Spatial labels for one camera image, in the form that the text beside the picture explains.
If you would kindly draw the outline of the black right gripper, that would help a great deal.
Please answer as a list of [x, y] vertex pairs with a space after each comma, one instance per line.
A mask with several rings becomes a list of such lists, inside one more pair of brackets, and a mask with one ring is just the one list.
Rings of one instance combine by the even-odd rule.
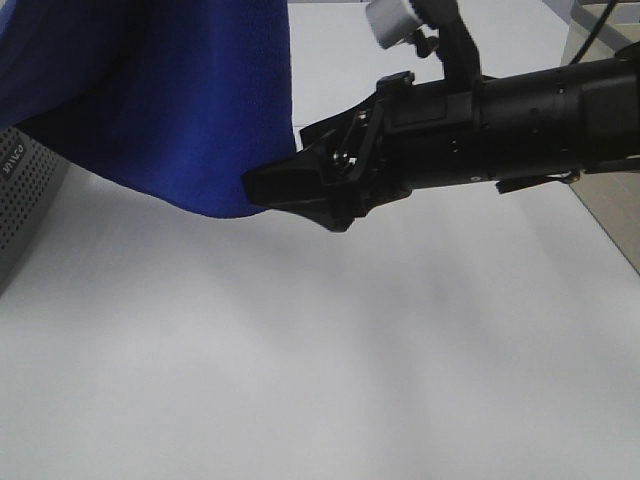
[[247, 198], [344, 232], [424, 179], [462, 181], [451, 165], [473, 131], [473, 107], [471, 92], [452, 93], [443, 80], [418, 84], [410, 72], [384, 77], [356, 106], [304, 128], [301, 151], [246, 172]]

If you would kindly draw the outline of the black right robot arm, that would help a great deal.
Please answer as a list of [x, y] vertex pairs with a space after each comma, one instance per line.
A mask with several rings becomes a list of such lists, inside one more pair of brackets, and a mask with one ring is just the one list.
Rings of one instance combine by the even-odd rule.
[[244, 175], [249, 200], [343, 232], [425, 188], [492, 182], [500, 193], [639, 169], [639, 65], [607, 59], [468, 91], [401, 72], [301, 133], [302, 149]]

